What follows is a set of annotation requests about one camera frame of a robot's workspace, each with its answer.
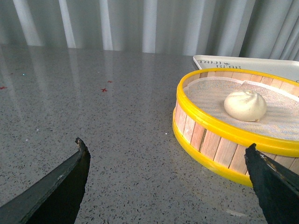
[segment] gray countertop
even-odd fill
[[[176,87],[193,70],[191,56],[0,45],[0,205],[73,155],[78,136],[92,158],[77,224],[266,223],[253,189],[173,134]]]

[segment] bamboo steamer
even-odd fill
[[[211,171],[250,187],[252,183],[244,155],[252,143],[257,144],[257,150],[299,174],[299,141],[260,135],[232,126],[204,112],[186,96],[184,88],[204,77],[258,82],[299,96],[298,83],[266,73],[222,68],[191,72],[178,84],[172,121],[174,134],[183,149]]]

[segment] wooden slat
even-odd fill
[[[225,138],[221,138],[214,161],[228,168],[236,149],[236,143]]]
[[[190,144],[199,151],[202,138],[204,137],[205,128],[195,123],[193,135]]]
[[[206,78],[207,77],[207,72],[200,73],[199,75],[200,75],[200,78]]]
[[[207,73],[207,77],[214,77],[215,76],[215,72],[214,71],[209,71]]]
[[[282,85],[283,81],[277,80],[277,79],[273,79],[271,86],[280,89],[281,85]]]
[[[251,77],[251,81],[252,82],[257,82],[257,83],[260,83],[261,82],[261,80],[262,80],[262,78],[263,78],[263,76],[258,76],[258,75],[252,75],[252,77]]]
[[[264,77],[262,77],[261,83],[264,83],[266,85],[271,85],[272,81],[273,81],[273,78],[264,76]]]
[[[176,113],[174,114],[174,120],[175,120],[175,122],[176,122],[176,124],[178,123],[178,121],[179,121],[179,115],[180,115],[180,113],[181,113],[181,110],[182,110],[182,108],[181,108],[181,106],[178,104],[178,102],[177,102],[177,105],[176,105]]]
[[[299,158],[296,158],[292,163],[290,170],[299,175]]]
[[[277,155],[274,160],[289,169],[291,167],[291,165],[293,164],[295,158]]]
[[[184,127],[183,137],[187,140],[188,143],[191,142],[194,126],[195,126],[195,121],[192,120],[192,118],[190,118],[187,115],[186,123],[185,123],[185,127]]]
[[[200,147],[200,152],[213,160],[219,146],[220,139],[220,136],[213,132],[206,131],[205,139]]]
[[[293,90],[290,92],[292,95],[299,97],[299,87],[298,86],[294,86]]]
[[[238,145],[238,147],[235,151],[234,157],[232,159],[232,162],[230,163],[230,166],[229,166],[230,169],[237,171],[241,174],[246,174],[246,172],[247,172],[247,166],[246,166],[245,157],[244,157],[246,148],[247,147],[245,147],[245,146]]]
[[[252,74],[248,73],[240,73],[240,72],[234,72],[232,78],[245,81],[245,80],[250,80],[252,77]]]
[[[185,122],[186,122],[186,113],[185,111],[182,110],[181,106],[178,104],[178,109],[179,111],[178,116],[176,115],[176,124],[178,127],[178,130],[183,133],[184,127],[185,127]]]
[[[188,84],[190,82],[193,82],[194,81],[194,76],[191,76],[190,78],[186,79],[183,83],[183,88],[185,88],[186,86],[188,86]]]
[[[294,86],[292,84],[285,83],[285,82],[283,82],[281,87],[280,87],[281,90],[284,90],[288,93],[291,93],[293,88],[294,88]]]
[[[231,78],[233,76],[233,72],[232,71],[217,71],[215,73],[216,76],[221,76],[221,77],[227,77],[227,78]]]

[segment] gray curtain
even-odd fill
[[[0,43],[299,61],[299,0],[1,0]]]

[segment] yellow rim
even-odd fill
[[[252,143],[256,143],[257,149],[263,152],[278,154],[283,156],[299,157],[299,141],[292,140],[282,140],[278,138],[268,137],[243,129],[237,128],[235,126],[229,125],[221,120],[218,120],[208,113],[205,113],[203,110],[199,109],[195,104],[193,104],[188,97],[185,95],[183,90],[183,83],[190,77],[210,71],[232,71],[232,72],[242,72],[249,73],[258,76],[270,77],[277,79],[286,83],[290,83],[295,86],[299,86],[298,83],[277,77],[274,75],[269,75],[266,73],[250,70],[241,70],[241,69],[222,69],[222,68],[212,68],[205,70],[197,70],[185,75],[178,84],[177,88],[177,101],[181,106],[183,111],[192,118],[196,123],[199,123],[205,129],[227,139],[237,144],[243,146],[250,146]]]
[[[172,128],[173,128],[174,135],[176,136],[178,142],[183,147],[183,149],[201,165],[213,171],[214,173],[223,176],[224,178],[227,178],[231,181],[234,181],[239,184],[243,184],[248,187],[252,187],[252,182],[249,176],[240,174],[236,171],[224,167],[219,163],[214,162],[213,160],[207,158],[202,153],[197,151],[192,145],[190,145],[178,130],[174,118],[172,119]]]

